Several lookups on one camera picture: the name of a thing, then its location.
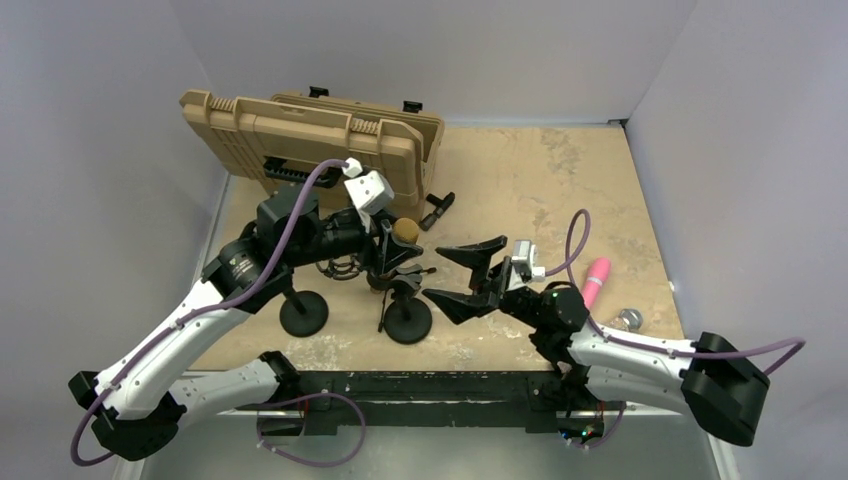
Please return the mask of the black tripod shock mount stand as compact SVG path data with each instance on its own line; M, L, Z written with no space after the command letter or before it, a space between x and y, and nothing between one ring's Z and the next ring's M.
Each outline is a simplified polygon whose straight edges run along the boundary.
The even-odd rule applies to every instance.
M318 262L315 266L324 277L336 281L352 280L363 272L366 272L353 255L346 261L330 259L326 261L325 265ZM400 266L381 277L375 277L371 273L367 275L367 282L372 292L383 295L383 307L378 325L379 332L383 331L385 324L385 316L388 309L387 299L408 302L420 290L423 276L433 274L436 271L436 267L425 268L420 264L412 264Z

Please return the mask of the black round gold-mic stand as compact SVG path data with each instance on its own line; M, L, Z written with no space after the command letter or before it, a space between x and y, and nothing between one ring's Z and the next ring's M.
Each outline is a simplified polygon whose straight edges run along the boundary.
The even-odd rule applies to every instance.
M425 339L432 327L432 313L426 303L416 297L428 269L419 264L400 267L389 278L384 298L391 303L382 311L378 331L396 343L412 345Z

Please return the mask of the black round base stand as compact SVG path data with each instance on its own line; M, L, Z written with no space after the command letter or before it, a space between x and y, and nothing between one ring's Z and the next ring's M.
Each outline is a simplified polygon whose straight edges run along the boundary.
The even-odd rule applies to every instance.
M279 323L286 333L305 338L318 333L329 318L329 306L319 293L297 291L292 278L282 290L285 301L279 311Z

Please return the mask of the pink microphone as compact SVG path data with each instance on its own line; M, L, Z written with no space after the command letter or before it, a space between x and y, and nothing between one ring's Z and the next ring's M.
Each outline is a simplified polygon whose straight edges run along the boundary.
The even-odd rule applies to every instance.
M601 289L608 280L610 271L611 261L605 257L597 258L589 266L581 289L581 294L587 309L592 309Z

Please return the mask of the silver mesh glitter microphone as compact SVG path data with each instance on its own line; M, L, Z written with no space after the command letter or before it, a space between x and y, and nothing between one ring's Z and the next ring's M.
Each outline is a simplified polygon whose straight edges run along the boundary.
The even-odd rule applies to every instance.
M636 332L643 323L644 319L639 310L624 308L609 322L609 326L616 330Z

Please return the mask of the gold microphone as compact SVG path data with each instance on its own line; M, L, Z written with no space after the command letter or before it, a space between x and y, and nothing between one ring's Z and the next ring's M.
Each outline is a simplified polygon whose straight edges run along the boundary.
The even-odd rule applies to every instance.
M372 293L390 289L396 277L417 274L417 264L408 264L423 254L418 245L420 229L409 218L394 222L384 218L374 225L373 241L364 257L366 280Z

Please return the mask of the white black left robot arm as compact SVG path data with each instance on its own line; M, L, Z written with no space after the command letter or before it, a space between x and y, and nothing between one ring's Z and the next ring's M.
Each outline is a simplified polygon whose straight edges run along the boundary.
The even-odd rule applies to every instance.
M69 389L86 411L81 431L93 433L107 457L147 458L193 423L245 406L307 411L315 394L278 351L228 371L188 380L185 371L214 343L270 300L282 297L281 322L305 337L326 323L329 308L314 291L293 287L295 269L353 259L373 289L394 282L414 286L405 264L423 252L416 221L382 209L354 207L329 216L318 196L296 186L262 201L255 218L203 269L178 307L110 368L82 371Z

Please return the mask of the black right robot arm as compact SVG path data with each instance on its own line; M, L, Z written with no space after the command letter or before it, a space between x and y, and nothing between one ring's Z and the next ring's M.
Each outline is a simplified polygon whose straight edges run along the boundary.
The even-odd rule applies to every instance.
M629 333L594 324L571 282L551 282L534 264L536 247L517 243L498 264L507 239L441 246L436 253L470 270L468 292L423 290L454 324L498 311L531 328L529 339L559 374L564 399L576 407L592 400L633 402L690 415L708 434L752 446L770 389L768 375L721 335L696 340Z

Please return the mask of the black cylindrical adapter piece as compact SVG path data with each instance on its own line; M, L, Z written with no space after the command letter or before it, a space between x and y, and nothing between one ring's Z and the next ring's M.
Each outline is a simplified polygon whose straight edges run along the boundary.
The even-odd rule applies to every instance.
M429 231L438 221L438 219L439 215L436 211L433 211L421 219L421 221L419 222L419 227L422 231Z

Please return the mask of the black T-shaped adapter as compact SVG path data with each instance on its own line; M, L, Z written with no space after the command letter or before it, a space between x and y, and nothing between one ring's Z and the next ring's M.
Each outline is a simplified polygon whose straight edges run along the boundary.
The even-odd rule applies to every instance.
M426 197L426 201L433 206L431 214L437 217L442 216L453 205L455 199L456 194L453 191L448 192L444 197L434 194L428 194Z

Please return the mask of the tan plastic hard case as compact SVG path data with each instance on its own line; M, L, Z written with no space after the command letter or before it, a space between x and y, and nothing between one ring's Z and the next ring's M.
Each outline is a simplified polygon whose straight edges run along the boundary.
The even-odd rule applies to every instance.
M301 171L327 159L354 158L380 172L395 198L389 209L415 221L425 215L445 123L416 101L399 108L330 96L313 87L270 99L224 98L188 90L183 118L230 174L258 182L267 193L287 181L269 179L267 157Z

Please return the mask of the black mounting rail base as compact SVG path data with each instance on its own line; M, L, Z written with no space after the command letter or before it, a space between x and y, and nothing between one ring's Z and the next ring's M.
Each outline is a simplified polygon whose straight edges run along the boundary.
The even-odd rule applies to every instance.
M290 412L308 435L341 426L519 428L526 433L580 432L588 420L619 410L553 371L303 371L275 406L245 411Z

